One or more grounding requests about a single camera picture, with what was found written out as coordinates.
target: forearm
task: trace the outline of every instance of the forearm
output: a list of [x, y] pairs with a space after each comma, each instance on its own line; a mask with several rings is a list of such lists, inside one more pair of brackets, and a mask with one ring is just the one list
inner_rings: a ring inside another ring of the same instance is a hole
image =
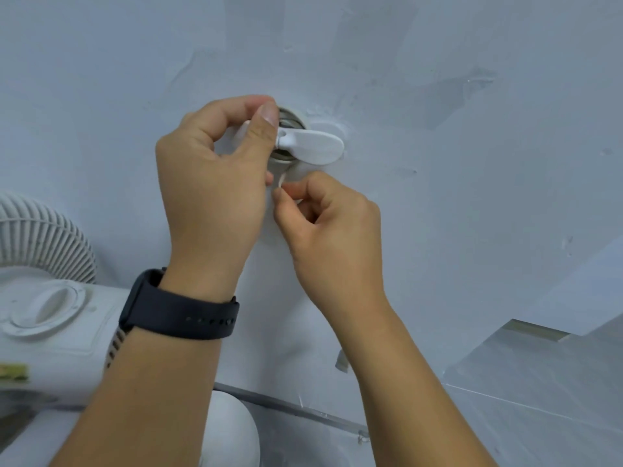
[[[160, 287], [210, 301], [233, 294], [171, 270]], [[220, 340], [134, 328], [51, 466], [196, 467], [220, 351]]]
[[330, 319], [360, 383], [379, 467], [494, 466], [389, 304]]

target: black watch strap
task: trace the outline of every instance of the black watch strap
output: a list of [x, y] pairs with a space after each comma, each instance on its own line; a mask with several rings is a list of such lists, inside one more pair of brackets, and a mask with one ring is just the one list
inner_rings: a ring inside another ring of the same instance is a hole
[[130, 290], [119, 317], [125, 332], [134, 326], [183, 339], [222, 339], [234, 331], [240, 304], [236, 297], [228, 303], [208, 303], [166, 290], [158, 285], [164, 272], [143, 272]]

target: white cable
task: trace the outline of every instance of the white cable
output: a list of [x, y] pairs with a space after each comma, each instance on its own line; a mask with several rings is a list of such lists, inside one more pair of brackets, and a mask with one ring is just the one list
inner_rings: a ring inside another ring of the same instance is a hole
[[277, 188], [281, 188], [281, 186], [284, 184], [285, 174], [287, 174], [288, 171], [292, 168], [292, 165], [294, 165], [294, 164], [290, 164], [287, 167], [285, 167], [284, 172], [281, 174], [281, 176], [279, 177], [279, 180], [276, 183]]

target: fan grille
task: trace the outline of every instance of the fan grille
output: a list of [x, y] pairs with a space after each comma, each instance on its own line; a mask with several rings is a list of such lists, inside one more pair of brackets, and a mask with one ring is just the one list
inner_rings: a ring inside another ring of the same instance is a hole
[[54, 278], [95, 283], [95, 255], [65, 216], [36, 200], [0, 192], [0, 267], [28, 266]]

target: white plastic clip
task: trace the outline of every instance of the white plastic clip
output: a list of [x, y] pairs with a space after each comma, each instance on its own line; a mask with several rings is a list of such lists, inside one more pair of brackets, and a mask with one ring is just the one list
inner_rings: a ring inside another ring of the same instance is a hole
[[[238, 147], [249, 127], [249, 121], [240, 126], [234, 136], [234, 147]], [[311, 129], [290, 129], [280, 127], [277, 131], [275, 149], [287, 150], [301, 162], [312, 165], [327, 165], [337, 161], [344, 153], [344, 141], [333, 134]]]

